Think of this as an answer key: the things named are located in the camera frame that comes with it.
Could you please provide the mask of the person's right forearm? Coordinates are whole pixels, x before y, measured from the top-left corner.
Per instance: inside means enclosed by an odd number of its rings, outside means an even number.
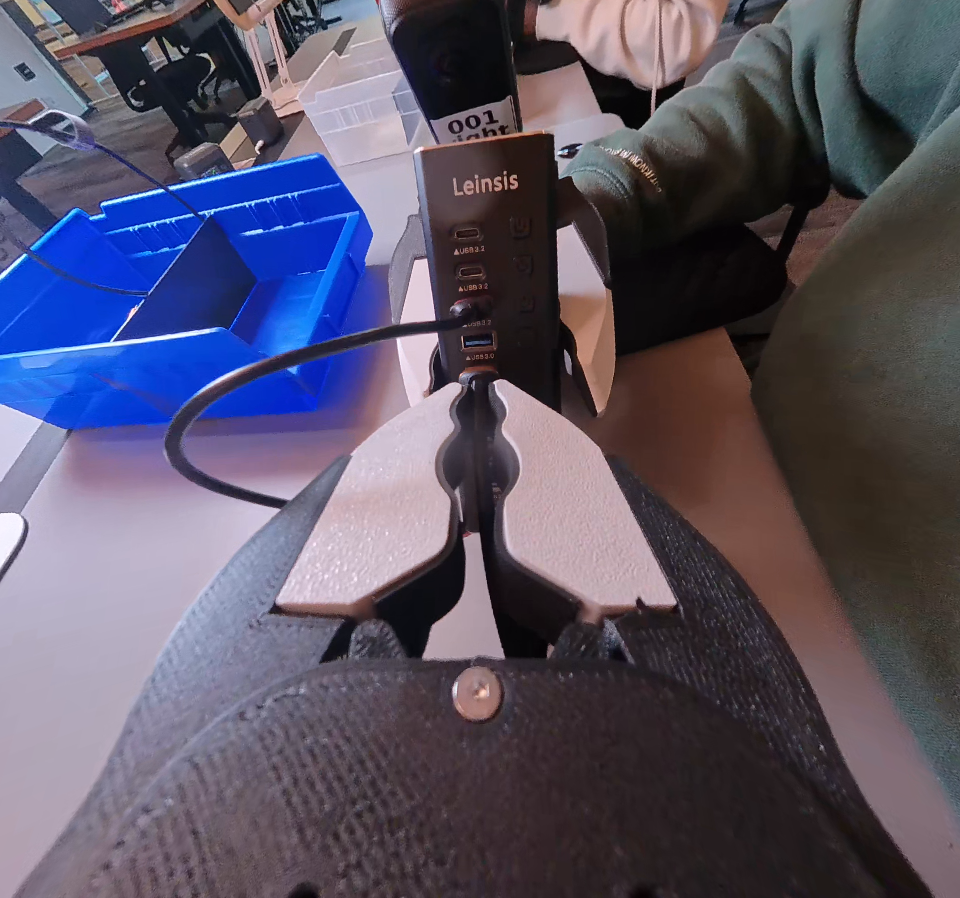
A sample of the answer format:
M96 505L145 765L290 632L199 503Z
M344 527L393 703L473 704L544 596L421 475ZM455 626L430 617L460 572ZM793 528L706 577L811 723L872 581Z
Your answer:
M667 243L898 171L958 171L959 0L789 0L638 131L566 176L609 243Z

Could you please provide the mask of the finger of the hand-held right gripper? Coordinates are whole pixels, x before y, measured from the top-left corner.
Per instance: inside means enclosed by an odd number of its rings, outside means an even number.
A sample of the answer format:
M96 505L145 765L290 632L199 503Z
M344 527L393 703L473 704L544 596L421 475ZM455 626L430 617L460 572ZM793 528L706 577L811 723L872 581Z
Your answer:
M606 411L617 364L612 293L564 285L558 293L566 371L592 417Z
M399 313L402 326L437 322L433 288L430 282L410 282ZM404 389L409 400L424 400L432 394L435 385L434 358L439 354L442 339L454 336L454 331L426 331L398 338L398 361Z

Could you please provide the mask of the beige cloth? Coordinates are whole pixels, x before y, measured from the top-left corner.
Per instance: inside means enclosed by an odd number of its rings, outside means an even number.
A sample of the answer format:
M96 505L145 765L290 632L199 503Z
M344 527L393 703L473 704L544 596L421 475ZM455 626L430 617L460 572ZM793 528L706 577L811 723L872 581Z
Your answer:
M730 0L550 0L537 40L564 42L596 71L650 90L676 84L714 47Z

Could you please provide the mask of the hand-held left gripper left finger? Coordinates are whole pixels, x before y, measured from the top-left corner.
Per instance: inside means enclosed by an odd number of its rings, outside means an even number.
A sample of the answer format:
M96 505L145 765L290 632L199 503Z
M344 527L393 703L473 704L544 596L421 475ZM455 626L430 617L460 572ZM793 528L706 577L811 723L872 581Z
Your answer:
M379 618L424 654L460 598L460 512L442 464L459 398L449 384L354 449L277 595L281 613Z

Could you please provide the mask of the small grey box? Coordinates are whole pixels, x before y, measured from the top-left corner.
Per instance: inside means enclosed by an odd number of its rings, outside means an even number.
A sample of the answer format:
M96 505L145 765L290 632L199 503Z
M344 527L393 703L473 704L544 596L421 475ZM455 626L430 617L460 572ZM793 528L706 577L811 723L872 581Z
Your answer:
M231 173L234 165L220 145L207 142L177 157L174 170L188 182Z
M236 117L255 148L273 147L284 136L282 120L271 100L264 95L248 100Z

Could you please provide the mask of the long wooden desk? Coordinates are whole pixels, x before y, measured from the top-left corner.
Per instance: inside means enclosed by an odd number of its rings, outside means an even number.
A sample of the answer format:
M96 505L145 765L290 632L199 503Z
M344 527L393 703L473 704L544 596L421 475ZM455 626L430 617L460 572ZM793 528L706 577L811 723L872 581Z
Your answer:
M169 40L187 52L177 61L153 66L149 41ZM234 115L217 98L206 99L205 82L221 74L237 82L245 99L260 95L251 61L234 25L212 0L174 0L62 44L55 58L92 57L102 64L120 99L133 112L161 110L175 129L175 147L192 149L209 140L208 126L232 129Z

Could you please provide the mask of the white stand base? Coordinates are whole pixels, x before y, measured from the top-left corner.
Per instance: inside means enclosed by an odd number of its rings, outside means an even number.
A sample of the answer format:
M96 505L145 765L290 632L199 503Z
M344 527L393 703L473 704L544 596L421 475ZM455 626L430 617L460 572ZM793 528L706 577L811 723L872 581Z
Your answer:
M22 514L12 511L2 511L0 515L0 526L0 576L1 580L3 580L26 542L29 534L29 525Z

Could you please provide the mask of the black office chair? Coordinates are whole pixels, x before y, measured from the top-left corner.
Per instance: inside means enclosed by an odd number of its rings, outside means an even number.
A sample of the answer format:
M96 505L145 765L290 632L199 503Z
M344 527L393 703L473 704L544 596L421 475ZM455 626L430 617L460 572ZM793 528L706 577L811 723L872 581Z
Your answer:
M112 26L114 15L99 0L43 0L79 37Z

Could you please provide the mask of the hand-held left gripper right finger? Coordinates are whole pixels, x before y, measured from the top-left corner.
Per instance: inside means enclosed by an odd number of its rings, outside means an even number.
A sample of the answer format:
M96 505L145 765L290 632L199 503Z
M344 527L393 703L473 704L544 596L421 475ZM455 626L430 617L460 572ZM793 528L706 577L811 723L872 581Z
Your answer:
M601 448L507 380L490 394L490 601L505 654L544 657L573 623L674 612Z

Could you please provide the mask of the blue plastic bin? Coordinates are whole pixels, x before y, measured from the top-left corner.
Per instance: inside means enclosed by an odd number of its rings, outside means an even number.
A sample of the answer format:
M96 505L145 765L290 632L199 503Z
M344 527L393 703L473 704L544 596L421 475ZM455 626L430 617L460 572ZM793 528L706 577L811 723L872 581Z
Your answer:
M259 165L66 215L2 274L1 400L78 430L166 424L199 389L345 333L373 232L320 154ZM256 275L229 330L114 336L213 217Z

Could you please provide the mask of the clear plastic container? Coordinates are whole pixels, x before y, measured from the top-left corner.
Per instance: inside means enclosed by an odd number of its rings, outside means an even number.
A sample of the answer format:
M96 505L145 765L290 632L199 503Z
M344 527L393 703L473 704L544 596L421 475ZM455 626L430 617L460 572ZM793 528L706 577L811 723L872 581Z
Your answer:
M339 167L402 155L431 144L414 94L385 39L328 54L298 100Z

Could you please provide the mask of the black bin divider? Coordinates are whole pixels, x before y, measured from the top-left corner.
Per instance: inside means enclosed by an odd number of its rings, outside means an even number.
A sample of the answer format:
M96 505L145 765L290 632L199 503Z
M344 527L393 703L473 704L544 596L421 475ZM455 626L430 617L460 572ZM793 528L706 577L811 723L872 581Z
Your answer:
M227 233L207 217L113 340L229 330L257 284Z

